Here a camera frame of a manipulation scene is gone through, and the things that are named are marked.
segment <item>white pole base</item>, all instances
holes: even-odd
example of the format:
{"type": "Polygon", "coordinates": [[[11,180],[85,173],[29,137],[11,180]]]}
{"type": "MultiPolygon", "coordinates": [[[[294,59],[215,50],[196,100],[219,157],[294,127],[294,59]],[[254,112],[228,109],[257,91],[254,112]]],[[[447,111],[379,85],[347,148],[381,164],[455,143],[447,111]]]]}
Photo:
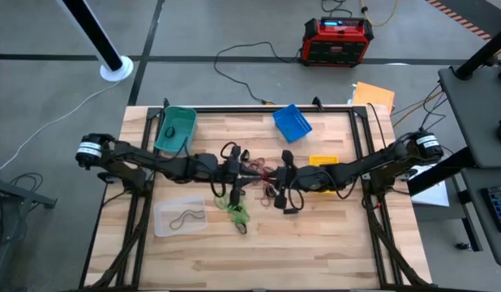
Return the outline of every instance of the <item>white pole base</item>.
{"type": "Polygon", "coordinates": [[[101,77],[109,82],[118,82],[130,76],[134,70],[134,63],[127,56],[121,56],[122,67],[116,71],[110,71],[104,65],[101,65],[99,70],[101,77]]]}

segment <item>white paper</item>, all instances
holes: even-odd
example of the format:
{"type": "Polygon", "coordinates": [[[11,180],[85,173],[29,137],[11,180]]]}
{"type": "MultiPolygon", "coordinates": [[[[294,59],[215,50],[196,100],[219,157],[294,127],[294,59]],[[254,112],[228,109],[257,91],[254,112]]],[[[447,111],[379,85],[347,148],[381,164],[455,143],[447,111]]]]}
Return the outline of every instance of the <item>white paper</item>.
{"type": "MultiPolygon", "coordinates": [[[[426,170],[429,170],[432,166],[435,165],[414,166],[413,169],[417,170],[418,172],[410,179],[416,177],[422,172],[425,172],[426,170]]],[[[447,188],[445,187],[445,182],[439,182],[435,184],[433,187],[430,187],[416,195],[413,195],[411,197],[411,200],[413,201],[413,203],[418,203],[418,204],[432,204],[436,206],[449,207],[447,188]]]]}

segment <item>blue bin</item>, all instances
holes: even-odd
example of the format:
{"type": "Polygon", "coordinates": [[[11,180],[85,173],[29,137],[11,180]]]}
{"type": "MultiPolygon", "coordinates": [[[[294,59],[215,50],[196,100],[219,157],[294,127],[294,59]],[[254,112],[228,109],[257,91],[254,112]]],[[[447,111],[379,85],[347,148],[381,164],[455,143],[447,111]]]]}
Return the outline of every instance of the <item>blue bin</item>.
{"type": "Polygon", "coordinates": [[[295,105],[289,105],[272,114],[276,126],[292,143],[312,131],[312,127],[295,105]]]}
{"type": "Polygon", "coordinates": [[[164,112],[165,118],[159,138],[155,142],[155,148],[175,154],[184,144],[184,140],[187,139],[186,147],[189,151],[191,149],[191,141],[193,141],[193,136],[195,135],[195,110],[180,106],[168,106],[164,112]]]}

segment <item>orange striped tape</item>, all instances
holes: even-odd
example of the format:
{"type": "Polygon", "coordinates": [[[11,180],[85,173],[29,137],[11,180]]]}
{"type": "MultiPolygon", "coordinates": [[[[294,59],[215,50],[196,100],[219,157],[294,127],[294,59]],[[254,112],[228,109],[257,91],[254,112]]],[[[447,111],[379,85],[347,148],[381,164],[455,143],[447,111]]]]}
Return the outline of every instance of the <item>orange striped tape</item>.
{"type": "Polygon", "coordinates": [[[442,11],[446,16],[450,17],[452,20],[455,20],[458,24],[463,25],[463,27],[475,33],[478,37],[481,37],[483,40],[489,41],[492,38],[490,34],[483,32],[480,28],[471,24],[467,19],[464,19],[463,17],[461,17],[461,15],[458,15],[456,12],[450,10],[439,1],[437,0],[426,0],[426,1],[427,3],[436,7],[436,9],[438,9],[439,11],[442,11]]]}

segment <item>teal bin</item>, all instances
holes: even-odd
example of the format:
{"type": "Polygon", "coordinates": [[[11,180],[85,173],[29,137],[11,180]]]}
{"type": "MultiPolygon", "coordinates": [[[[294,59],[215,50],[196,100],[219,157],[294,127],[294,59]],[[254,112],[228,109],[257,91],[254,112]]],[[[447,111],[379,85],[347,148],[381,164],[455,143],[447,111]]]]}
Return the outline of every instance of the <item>teal bin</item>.
{"type": "Polygon", "coordinates": [[[186,146],[189,151],[195,135],[195,110],[180,106],[168,106],[164,113],[164,122],[155,147],[164,152],[175,154],[184,144],[184,140],[187,139],[186,146]]]}

